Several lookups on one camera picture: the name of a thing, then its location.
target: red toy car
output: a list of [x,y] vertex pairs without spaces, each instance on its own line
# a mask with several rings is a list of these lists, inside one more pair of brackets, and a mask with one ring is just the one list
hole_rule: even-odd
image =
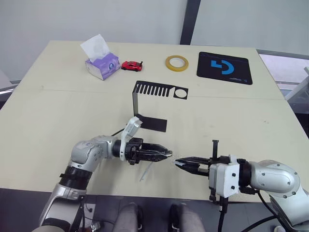
[[125,61],[121,65],[121,69],[123,70],[132,70],[132,71],[140,71],[143,67],[142,65],[143,61],[141,63],[135,62],[135,61]]

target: black mouse pad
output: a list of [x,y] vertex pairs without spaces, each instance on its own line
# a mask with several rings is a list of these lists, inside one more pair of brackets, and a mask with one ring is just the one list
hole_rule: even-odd
[[252,85],[249,61],[241,57],[200,52],[197,75],[216,80]]

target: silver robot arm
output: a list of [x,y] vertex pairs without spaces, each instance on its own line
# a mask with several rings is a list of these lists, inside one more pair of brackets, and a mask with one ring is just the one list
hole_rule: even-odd
[[273,160],[250,162],[250,165],[250,186],[269,194],[285,226],[294,231],[309,231],[309,195],[301,187],[298,173]]
[[34,232],[74,232],[79,229],[88,182],[103,159],[117,157],[134,165],[140,160],[156,162],[171,156],[172,152],[161,145],[146,144],[141,138],[133,138],[141,123],[137,117],[131,118],[121,140],[103,135],[80,141],[73,147],[65,173],[60,175],[61,180],[40,216],[40,227]]
[[175,165],[192,174],[208,176],[210,200],[215,202],[216,194],[220,196],[221,213],[227,212],[228,197],[239,190],[246,194],[264,190],[286,229],[309,232],[309,195],[301,187],[294,169],[273,160],[257,163],[233,156],[217,157],[217,146],[218,141],[213,140],[213,154],[209,159],[187,157],[175,160]]

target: black metal bracket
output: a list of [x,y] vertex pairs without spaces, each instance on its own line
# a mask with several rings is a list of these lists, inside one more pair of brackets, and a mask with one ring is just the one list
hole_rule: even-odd
[[[154,82],[147,82],[147,81],[137,81],[133,91],[132,91],[132,98],[133,98],[133,113],[134,116],[137,116],[143,123],[141,128],[149,129],[153,131],[161,131],[166,132],[166,126],[168,121],[166,119],[154,118],[154,117],[145,117],[139,114],[139,102],[138,102],[138,94],[146,94],[146,95],[155,95],[155,96],[162,96],[168,97],[169,91],[174,89],[174,98],[184,99],[186,100],[188,97],[188,89],[173,85],[166,85]],[[180,97],[177,95],[177,90],[183,90],[186,92],[186,96]]]

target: yellow tape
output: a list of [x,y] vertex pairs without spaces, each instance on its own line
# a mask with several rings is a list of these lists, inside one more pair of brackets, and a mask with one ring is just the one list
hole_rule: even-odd
[[[179,58],[179,59],[182,59],[184,61],[184,65],[181,66],[181,67],[175,67],[173,65],[170,64],[170,60],[173,59],[173,58]],[[171,69],[172,71],[175,71],[175,72],[182,72],[184,70],[186,70],[189,66],[189,62],[186,58],[182,57],[182,56],[170,56],[170,57],[167,57],[166,60],[165,60],[165,65],[166,67],[168,67],[169,69]]]

